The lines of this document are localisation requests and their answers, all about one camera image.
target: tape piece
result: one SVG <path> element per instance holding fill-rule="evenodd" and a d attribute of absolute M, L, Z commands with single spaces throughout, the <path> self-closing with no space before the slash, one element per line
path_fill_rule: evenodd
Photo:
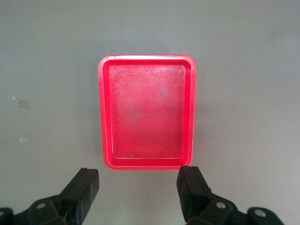
<path fill-rule="evenodd" d="M 22 95 L 19 95 L 19 96 L 13 96 L 13 100 L 20 100 L 20 99 L 23 99 L 23 96 L 22 96 Z"/>
<path fill-rule="evenodd" d="M 28 142 L 29 138 L 28 137 L 20 137 L 20 142 Z"/>
<path fill-rule="evenodd" d="M 29 109 L 29 102 L 24 100 L 19 100 L 18 107 L 23 109 Z"/>

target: red plastic tray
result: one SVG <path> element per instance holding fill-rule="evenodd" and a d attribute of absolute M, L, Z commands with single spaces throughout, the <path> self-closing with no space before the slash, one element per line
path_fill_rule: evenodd
<path fill-rule="evenodd" d="M 111 55 L 98 66 L 103 157 L 117 170 L 192 161 L 195 62 L 186 55 Z"/>

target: black plastic part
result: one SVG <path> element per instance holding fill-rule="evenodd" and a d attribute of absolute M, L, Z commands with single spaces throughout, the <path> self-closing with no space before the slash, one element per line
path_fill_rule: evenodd
<path fill-rule="evenodd" d="M 60 215 L 67 214 L 69 225 L 81 225 L 99 190 L 98 170 L 82 168 L 54 198 Z"/>
<path fill-rule="evenodd" d="M 248 214 L 238 211 L 235 204 L 211 192 L 198 167 L 182 166 L 178 173 L 177 190 L 187 225 L 283 225 L 275 213 L 263 208 L 250 208 Z M 255 214 L 256 209 L 266 213 Z"/>
<path fill-rule="evenodd" d="M 223 204 L 224 208 L 219 208 L 217 204 Z M 233 209 L 225 201 L 214 200 L 205 208 L 199 218 L 214 225 L 225 225 L 231 221 Z"/>
<path fill-rule="evenodd" d="M 51 200 L 39 200 L 28 209 L 30 225 L 65 225 Z"/>
<path fill-rule="evenodd" d="M 82 168 L 59 195 L 38 200 L 16 215 L 9 208 L 0 209 L 0 225 L 81 225 L 98 190 L 98 171 Z"/>
<path fill-rule="evenodd" d="M 261 210 L 265 213 L 264 216 L 259 216 L 255 213 L 256 210 Z M 265 208 L 253 207 L 248 209 L 247 217 L 253 225 L 284 225 L 274 212 Z"/>
<path fill-rule="evenodd" d="M 182 214 L 187 222 L 198 216 L 210 200 L 214 199 L 198 167 L 182 166 L 178 173 L 177 190 Z"/>
<path fill-rule="evenodd" d="M 12 221 L 14 212 L 11 208 L 0 208 L 0 225 L 8 224 Z"/>

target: screw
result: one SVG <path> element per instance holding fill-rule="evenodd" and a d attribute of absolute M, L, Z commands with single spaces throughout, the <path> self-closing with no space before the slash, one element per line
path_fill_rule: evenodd
<path fill-rule="evenodd" d="M 42 209 L 42 208 L 44 208 L 45 206 L 46 206 L 45 203 L 40 203 L 40 204 L 37 205 L 37 210 Z"/>
<path fill-rule="evenodd" d="M 225 209 L 225 208 L 226 208 L 226 205 L 225 205 L 223 202 L 217 202 L 217 203 L 216 203 L 216 206 L 217 206 L 219 209 Z"/>
<path fill-rule="evenodd" d="M 266 217 L 266 216 L 267 216 L 267 214 L 266 214 L 264 211 L 259 210 L 259 209 L 254 210 L 254 213 L 255 213 L 257 216 L 259 216 L 259 217 Z"/>

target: metal screw head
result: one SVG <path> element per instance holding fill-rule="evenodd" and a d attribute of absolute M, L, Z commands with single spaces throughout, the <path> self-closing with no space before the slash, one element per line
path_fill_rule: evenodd
<path fill-rule="evenodd" d="M 37 205 L 37 210 L 42 209 L 42 208 L 44 208 L 45 206 L 46 206 L 45 203 L 40 203 L 40 204 Z"/>
<path fill-rule="evenodd" d="M 217 202 L 217 203 L 216 203 L 216 206 L 217 206 L 219 209 L 225 209 L 225 208 L 226 208 L 226 205 L 225 205 L 223 202 Z"/>
<path fill-rule="evenodd" d="M 266 216 L 267 216 L 267 214 L 266 214 L 264 211 L 259 210 L 259 209 L 254 210 L 254 213 L 255 213 L 257 216 L 259 216 L 259 217 L 266 217 Z"/>

